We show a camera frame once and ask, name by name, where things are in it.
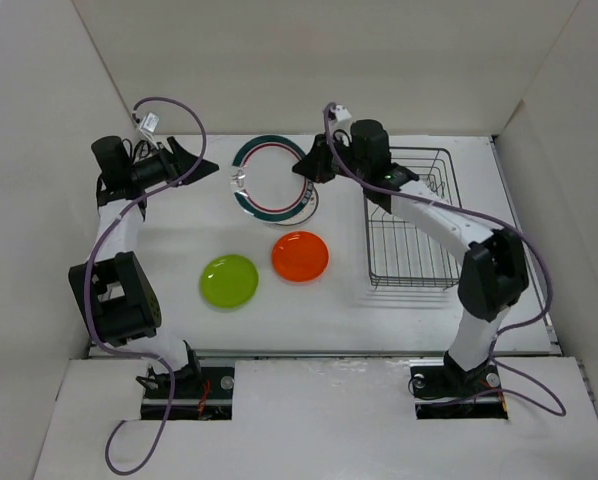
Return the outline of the orange patterned white plate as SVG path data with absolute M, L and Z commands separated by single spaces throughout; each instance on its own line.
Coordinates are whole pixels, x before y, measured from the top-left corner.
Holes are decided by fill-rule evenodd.
M 294 215 L 293 217 L 291 217 L 287 220 L 283 220 L 283 221 L 279 221 L 279 222 L 272 222 L 271 225 L 275 226 L 275 227 L 294 227 L 294 226 L 302 225 L 302 224 L 306 223 L 308 220 L 310 220 L 315 215 L 315 213 L 317 212 L 317 209 L 319 207 L 319 203 L 320 203 L 319 192 L 316 189 L 314 189 L 307 204 L 304 206 L 304 208 L 299 213 L 297 213 L 296 215 Z

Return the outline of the green red rimmed white plate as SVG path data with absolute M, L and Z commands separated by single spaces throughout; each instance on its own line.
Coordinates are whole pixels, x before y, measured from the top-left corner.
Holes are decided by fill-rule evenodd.
M 304 156 L 301 147 L 283 136 L 262 135 L 248 140 L 229 169 L 237 204 L 268 224 L 299 213 L 316 189 L 310 180 L 292 172 Z

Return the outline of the orange plastic plate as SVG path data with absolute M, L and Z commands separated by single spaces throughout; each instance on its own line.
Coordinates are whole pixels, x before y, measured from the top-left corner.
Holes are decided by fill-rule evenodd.
M 292 283 L 319 278 L 327 269 L 330 254 L 326 243 L 308 231 L 280 237 L 271 250 L 271 263 L 279 277 Z

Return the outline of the green plastic plate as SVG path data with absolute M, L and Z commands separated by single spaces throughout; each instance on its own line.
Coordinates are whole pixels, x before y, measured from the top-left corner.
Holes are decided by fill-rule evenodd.
M 202 298 L 219 309 L 235 309 L 255 295 L 259 273 L 255 264 L 238 254 L 223 255 L 211 260 L 199 279 Z

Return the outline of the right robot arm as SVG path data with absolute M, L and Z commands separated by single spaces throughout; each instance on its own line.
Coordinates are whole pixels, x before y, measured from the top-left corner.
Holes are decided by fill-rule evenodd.
M 470 219 L 418 174 L 394 162 L 380 122 L 348 123 L 346 134 L 338 137 L 343 124 L 327 115 L 324 132 L 293 170 L 315 183 L 337 176 L 356 181 L 370 202 L 417 227 L 459 264 L 457 295 L 463 314 L 444 354 L 441 381 L 450 392 L 465 393 L 485 369 L 503 319 L 528 288 L 521 238 L 507 226 L 494 229 Z

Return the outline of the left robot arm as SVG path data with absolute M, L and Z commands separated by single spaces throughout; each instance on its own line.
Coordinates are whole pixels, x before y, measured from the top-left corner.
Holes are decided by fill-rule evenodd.
M 174 137 L 152 146 L 143 159 L 118 136 L 96 140 L 91 150 L 100 168 L 97 240 L 86 262 L 68 272 L 86 328 L 108 353 L 149 359 L 151 387 L 192 396 L 205 380 L 198 357 L 186 341 L 159 334 L 161 307 L 135 250 L 150 188 L 187 186 L 219 167 Z

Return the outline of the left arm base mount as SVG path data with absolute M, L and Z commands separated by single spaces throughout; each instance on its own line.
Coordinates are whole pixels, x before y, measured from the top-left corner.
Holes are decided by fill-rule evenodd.
M 160 420 L 169 395 L 167 374 L 156 375 L 152 369 L 136 377 L 144 389 L 140 407 L 142 420 Z M 175 395 L 168 419 L 190 421 L 226 421 L 232 419 L 235 368 L 202 366 L 201 377 L 177 377 Z

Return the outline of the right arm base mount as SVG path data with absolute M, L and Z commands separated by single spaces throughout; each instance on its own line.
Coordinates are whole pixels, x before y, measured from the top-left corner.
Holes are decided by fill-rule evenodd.
M 418 420 L 507 420 L 497 368 L 487 364 L 475 375 L 463 376 L 443 364 L 419 362 L 410 366 L 409 392 Z

